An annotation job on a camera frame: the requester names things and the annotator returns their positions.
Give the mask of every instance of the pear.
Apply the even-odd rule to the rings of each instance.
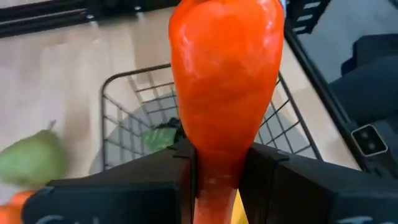
[[[64,178],[68,166],[68,155],[51,130],[41,130],[0,152],[0,180],[21,187],[38,188]]]

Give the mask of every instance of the metal wire grid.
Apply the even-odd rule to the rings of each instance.
[[[120,85],[116,89],[120,91],[127,85],[130,92],[126,94],[132,93],[122,101],[135,100],[138,107],[126,106],[111,96],[107,87],[116,80]],[[322,159],[282,75],[276,90],[255,142]],[[142,134],[172,117],[179,117],[170,64],[120,73],[107,79],[101,89],[101,117],[103,170],[152,153],[145,146]]]

